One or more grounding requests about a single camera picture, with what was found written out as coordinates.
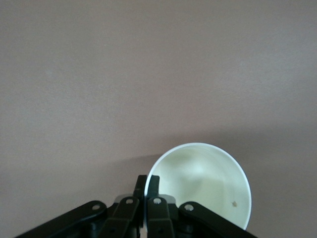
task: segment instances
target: paper cup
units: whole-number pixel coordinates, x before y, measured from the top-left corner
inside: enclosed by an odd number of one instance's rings
[[[251,214],[251,191],[245,173],[222,149],[205,143],[179,145],[163,154],[153,165],[160,177],[159,194],[171,195],[176,206],[195,201],[246,229]]]

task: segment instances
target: gray background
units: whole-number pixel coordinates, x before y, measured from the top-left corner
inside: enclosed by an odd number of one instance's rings
[[[313,238],[316,138],[316,0],[0,0],[0,237],[206,142],[245,170],[248,231]]]

